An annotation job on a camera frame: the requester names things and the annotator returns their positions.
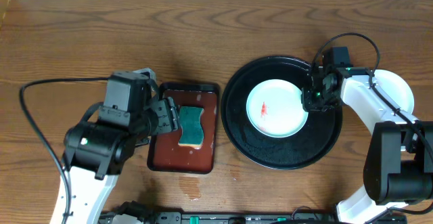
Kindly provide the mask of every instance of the sponge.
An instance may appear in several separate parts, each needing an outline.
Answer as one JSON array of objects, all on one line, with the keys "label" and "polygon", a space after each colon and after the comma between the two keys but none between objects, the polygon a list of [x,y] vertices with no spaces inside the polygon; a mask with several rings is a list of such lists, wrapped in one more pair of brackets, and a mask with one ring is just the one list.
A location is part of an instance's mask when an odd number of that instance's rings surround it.
[{"label": "sponge", "polygon": [[203,108],[192,106],[181,107],[181,111],[179,112],[179,122],[182,128],[182,136],[179,140],[180,146],[202,147],[204,133],[200,124],[200,118],[203,111]]}]

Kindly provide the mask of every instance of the black cable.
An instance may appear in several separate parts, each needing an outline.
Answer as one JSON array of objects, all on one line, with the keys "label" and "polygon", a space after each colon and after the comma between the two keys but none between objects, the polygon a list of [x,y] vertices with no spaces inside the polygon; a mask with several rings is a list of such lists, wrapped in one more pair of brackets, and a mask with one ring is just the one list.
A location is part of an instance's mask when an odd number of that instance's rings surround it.
[{"label": "black cable", "polygon": [[338,39],[340,37],[345,37],[345,36],[358,36],[358,37],[361,37],[361,38],[367,40],[368,42],[370,42],[370,44],[373,45],[373,47],[374,47],[374,49],[376,51],[376,55],[378,56],[376,65],[375,65],[375,67],[373,69],[373,73],[374,73],[374,71],[376,70],[376,68],[378,68],[379,61],[380,61],[380,52],[379,52],[378,46],[369,37],[366,37],[365,35],[359,34],[357,32],[347,32],[347,33],[343,33],[341,35],[337,35],[337,36],[334,36],[334,37],[330,38],[328,41],[326,41],[326,43],[324,45],[322,45],[322,47],[320,47],[320,49],[317,51],[316,55],[313,58],[313,62],[312,62],[311,67],[310,67],[309,75],[311,75],[311,72],[313,71],[313,67],[316,66],[316,63],[319,62],[318,59],[319,59],[319,56],[322,53],[323,49],[325,49],[325,47],[329,43],[331,43],[332,41],[335,41],[336,39]]},{"label": "black cable", "polygon": [[295,215],[296,215],[296,213],[297,213],[298,210],[300,210],[301,208],[307,208],[307,209],[311,210],[311,212],[312,212],[312,214],[314,215],[314,217],[316,218],[316,220],[320,221],[320,219],[319,219],[319,217],[316,215],[316,213],[313,212],[313,209],[310,208],[310,207],[308,207],[308,206],[299,206],[298,208],[296,208],[296,210],[292,213],[292,216],[291,216],[292,220],[295,219]]},{"label": "black cable", "polygon": [[106,81],[108,78],[78,78],[78,79],[45,79],[45,80],[39,80],[39,81],[33,81],[30,83],[27,83],[23,85],[20,89],[20,105],[21,109],[26,116],[28,122],[32,126],[35,133],[38,135],[39,139],[41,139],[43,145],[47,148],[47,151],[49,155],[53,158],[55,166],[57,167],[60,177],[63,180],[65,190],[66,190],[66,206],[65,206],[65,213],[63,214],[63,220],[62,223],[65,224],[68,220],[68,216],[70,213],[70,201],[71,201],[71,193],[70,193],[70,185],[68,183],[68,180],[66,178],[65,172],[62,169],[62,165],[58,159],[58,157],[55,155],[53,148],[50,146],[47,138],[45,138],[44,134],[42,134],[42,131],[38,128],[35,120],[30,115],[30,112],[28,111],[28,108],[26,106],[26,102],[24,101],[24,91],[33,85],[40,85],[43,83],[56,83],[56,82],[82,82],[82,81]]},{"label": "black cable", "polygon": [[[366,37],[365,35],[359,34],[359,33],[355,33],[355,32],[348,32],[348,33],[344,33],[341,35],[337,35],[335,37],[332,37],[329,41],[327,41],[324,45],[322,45],[322,47],[320,47],[320,49],[318,50],[318,52],[316,53],[316,56],[313,59],[313,64],[310,67],[310,72],[309,74],[311,75],[311,72],[313,70],[313,66],[315,66],[315,64],[318,62],[317,59],[319,58],[321,52],[323,51],[323,49],[332,41],[343,37],[343,36],[358,36],[361,38],[364,38],[365,40],[367,40],[368,42],[370,42],[371,45],[373,45],[375,51],[376,51],[376,64],[373,68],[373,70],[370,72],[369,74],[369,86],[371,87],[371,89],[373,89],[374,93],[387,105],[389,106],[389,108],[391,108],[391,110],[398,116],[400,116],[413,130],[413,132],[419,137],[419,140],[423,143],[425,149],[427,149],[427,152],[430,156],[430,160],[433,162],[433,149],[432,146],[428,143],[427,139],[422,135],[421,131],[405,116],[401,113],[401,109],[400,108],[395,108],[379,91],[378,89],[376,89],[376,84],[373,83],[373,77],[374,77],[374,72],[376,71],[376,69],[378,69],[379,66],[379,62],[380,62],[380,52],[378,49],[378,46],[369,38]],[[393,210],[393,211],[399,211],[399,212],[403,212],[403,213],[407,213],[407,214],[411,214],[411,215],[424,215],[429,213],[430,211],[433,210],[433,203],[427,207],[425,210],[405,210],[402,208],[389,208],[389,210]]]},{"label": "black cable", "polygon": [[104,103],[103,102],[97,102],[94,103],[93,105],[89,106],[89,108],[87,109],[87,111],[84,113],[83,117],[81,118],[80,122],[87,122],[92,116],[93,114],[98,111],[99,107],[102,106]]}]

